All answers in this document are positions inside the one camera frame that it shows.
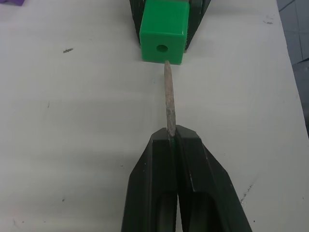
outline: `purple object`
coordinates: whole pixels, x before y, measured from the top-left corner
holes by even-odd
[[[18,6],[21,6],[25,0],[0,0],[0,3],[4,3],[6,1],[10,1]]]

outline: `white table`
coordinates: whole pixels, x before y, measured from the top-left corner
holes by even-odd
[[[276,1],[212,0],[172,70],[177,123],[246,194],[253,231],[307,231],[309,141]],[[0,110],[0,231],[120,231],[128,176],[166,126],[163,65],[141,61],[129,1],[0,5]]]

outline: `wooden stick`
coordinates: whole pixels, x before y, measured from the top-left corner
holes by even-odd
[[[174,137],[176,131],[176,113],[175,113],[172,70],[170,68],[169,61],[165,61],[164,80],[165,80],[165,104],[166,104],[166,119],[168,123],[168,133],[171,137]]]

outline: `green plastic block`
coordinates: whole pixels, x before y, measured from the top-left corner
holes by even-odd
[[[140,46],[145,61],[180,64],[187,40],[189,3],[147,0],[140,27]]]

